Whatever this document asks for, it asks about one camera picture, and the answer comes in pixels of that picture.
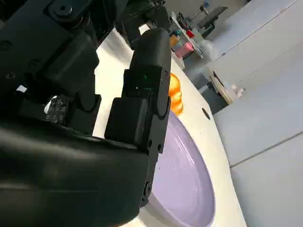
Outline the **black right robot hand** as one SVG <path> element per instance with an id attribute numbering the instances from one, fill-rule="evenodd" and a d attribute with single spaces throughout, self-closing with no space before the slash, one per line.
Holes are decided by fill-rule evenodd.
<path id="1" fill-rule="evenodd" d="M 169 27 L 162 0 L 1 1 L 1 226 L 115 227 L 139 214 L 168 125 Z M 113 29 L 134 53 L 98 138 L 97 48 Z"/>

